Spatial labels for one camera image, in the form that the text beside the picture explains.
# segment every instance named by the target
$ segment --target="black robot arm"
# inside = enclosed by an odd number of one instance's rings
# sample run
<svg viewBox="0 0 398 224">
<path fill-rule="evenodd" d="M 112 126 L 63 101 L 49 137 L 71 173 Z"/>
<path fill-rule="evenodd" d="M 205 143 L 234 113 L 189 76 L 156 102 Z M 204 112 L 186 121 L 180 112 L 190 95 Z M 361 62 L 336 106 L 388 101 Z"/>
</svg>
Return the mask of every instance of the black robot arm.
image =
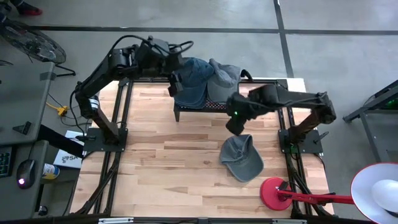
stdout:
<svg viewBox="0 0 398 224">
<path fill-rule="evenodd" d="M 141 45 L 114 49 L 114 46 L 126 37 L 141 39 Z M 92 119 L 102 130 L 105 144 L 118 144 L 118 127 L 102 112 L 96 96 L 97 92 L 112 81 L 124 78 L 136 80 L 141 77 L 167 77 L 170 82 L 169 93 L 174 96 L 182 90 L 182 86 L 180 77 L 173 74 L 173 71 L 183 66 L 181 53 L 192 45 L 192 41 L 177 45 L 154 39 L 152 36 L 146 40 L 127 35 L 113 45 L 103 61 L 85 81 L 78 82 L 72 95 L 75 94 L 81 115 L 86 119 Z"/>
<path fill-rule="evenodd" d="M 234 93 L 228 98 L 227 114 L 231 119 L 226 127 L 233 134 L 239 135 L 247 120 L 286 106 L 311 109 L 311 114 L 303 122 L 289 128 L 290 142 L 293 144 L 305 139 L 305 135 L 319 124 L 330 124 L 336 119 L 326 92 L 302 93 L 288 91 L 279 85 L 264 85 L 251 90 L 248 97 Z"/>
</svg>

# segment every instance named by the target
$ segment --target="wooden table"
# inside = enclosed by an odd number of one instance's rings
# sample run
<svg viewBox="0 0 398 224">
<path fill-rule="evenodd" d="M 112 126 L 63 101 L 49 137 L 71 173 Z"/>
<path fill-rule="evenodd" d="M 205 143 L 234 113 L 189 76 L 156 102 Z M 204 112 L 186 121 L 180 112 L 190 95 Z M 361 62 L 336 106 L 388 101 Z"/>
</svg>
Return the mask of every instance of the wooden table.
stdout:
<svg viewBox="0 0 398 224">
<path fill-rule="evenodd" d="M 288 79 L 288 85 L 290 91 L 305 91 L 302 79 Z M 260 85 L 241 85 L 240 92 L 247 93 L 257 86 Z M 227 115 L 181 112 L 177 123 L 174 101 L 167 87 L 166 84 L 134 84 L 127 120 L 128 146 L 119 166 L 112 216 L 289 217 L 289 209 L 269 210 L 259 197 L 260 185 L 267 178 L 287 180 L 285 158 L 277 138 L 280 129 L 277 114 L 269 113 L 246 123 L 244 133 L 253 135 L 254 145 L 264 159 L 264 170 L 254 180 L 241 183 L 219 162 L 220 147 L 232 136 L 225 128 Z M 118 83 L 113 82 L 99 95 L 109 119 L 117 89 Z M 308 113 L 308 110 L 294 109 L 296 123 Z M 81 208 L 97 187 L 103 156 L 103 152 L 96 152 L 83 161 L 71 212 Z M 312 192 L 328 193 L 319 159 L 305 154 L 303 164 Z M 330 204 L 326 210 L 333 212 Z"/>
</svg>

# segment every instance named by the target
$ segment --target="concrete floor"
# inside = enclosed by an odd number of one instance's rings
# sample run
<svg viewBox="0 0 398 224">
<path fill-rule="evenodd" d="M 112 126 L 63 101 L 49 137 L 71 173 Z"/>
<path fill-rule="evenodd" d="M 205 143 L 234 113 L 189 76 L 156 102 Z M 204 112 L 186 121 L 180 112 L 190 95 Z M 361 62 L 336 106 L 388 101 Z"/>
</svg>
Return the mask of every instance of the concrete floor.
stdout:
<svg viewBox="0 0 398 224">
<path fill-rule="evenodd" d="M 31 25 L 115 26 L 160 28 L 277 29 L 273 0 L 36 0 L 44 9 L 35 18 L 19 18 Z M 397 30 L 398 3 L 394 0 L 279 0 L 286 29 Z M 113 42 L 125 32 L 47 31 L 66 51 L 64 66 L 76 77 L 56 79 L 51 94 L 67 103 L 78 80 L 84 80 L 103 59 Z M 212 32 L 135 32 L 170 42 L 194 40 L 184 56 L 215 58 L 248 69 L 254 77 L 287 77 L 279 34 Z M 319 126 L 330 134 L 322 140 L 330 190 L 348 195 L 354 175 L 375 162 L 360 121 L 345 124 L 344 115 L 359 108 L 379 89 L 397 79 L 398 35 L 286 35 L 294 77 L 304 78 L 307 91 L 327 91 L 338 119 Z M 119 46 L 137 43 L 124 40 Z M 0 42 L 5 55 L 27 60 Z M 44 123 L 65 133 L 47 108 Z M 49 190 L 50 214 L 61 215 L 72 183 Z M 364 219 L 352 205 L 334 205 L 345 218 Z"/>
</svg>

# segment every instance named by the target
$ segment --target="computer mouse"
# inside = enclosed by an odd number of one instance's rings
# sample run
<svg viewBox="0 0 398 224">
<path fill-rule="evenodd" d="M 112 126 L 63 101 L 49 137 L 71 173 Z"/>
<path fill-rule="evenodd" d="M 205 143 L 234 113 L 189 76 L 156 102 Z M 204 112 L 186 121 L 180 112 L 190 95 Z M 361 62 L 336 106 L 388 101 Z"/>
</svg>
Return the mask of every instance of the computer mouse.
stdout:
<svg viewBox="0 0 398 224">
<path fill-rule="evenodd" d="M 28 189 L 35 182 L 35 161 L 27 159 L 17 169 L 17 185 L 20 189 Z"/>
</svg>

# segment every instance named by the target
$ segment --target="baseball cap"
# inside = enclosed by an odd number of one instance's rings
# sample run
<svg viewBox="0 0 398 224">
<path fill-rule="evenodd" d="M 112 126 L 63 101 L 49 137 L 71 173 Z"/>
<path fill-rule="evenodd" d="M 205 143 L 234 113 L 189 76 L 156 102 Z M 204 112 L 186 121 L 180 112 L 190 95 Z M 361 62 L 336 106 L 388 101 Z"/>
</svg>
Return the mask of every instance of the baseball cap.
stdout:
<svg viewBox="0 0 398 224">
<path fill-rule="evenodd" d="M 234 65 L 222 65 L 213 58 L 209 64 L 214 68 L 215 75 L 207 81 L 208 98 L 216 103 L 226 103 L 228 97 L 238 91 L 242 69 Z"/>
<path fill-rule="evenodd" d="M 220 161 L 240 182 L 252 180 L 264 168 L 264 161 L 253 146 L 253 137 L 250 134 L 228 138 L 221 147 Z"/>
<path fill-rule="evenodd" d="M 201 109 L 206 103 L 208 79 L 214 75 L 213 67 L 199 58 L 185 58 L 184 66 L 174 71 L 181 76 L 183 90 L 174 96 L 174 102 L 182 107 Z"/>
</svg>

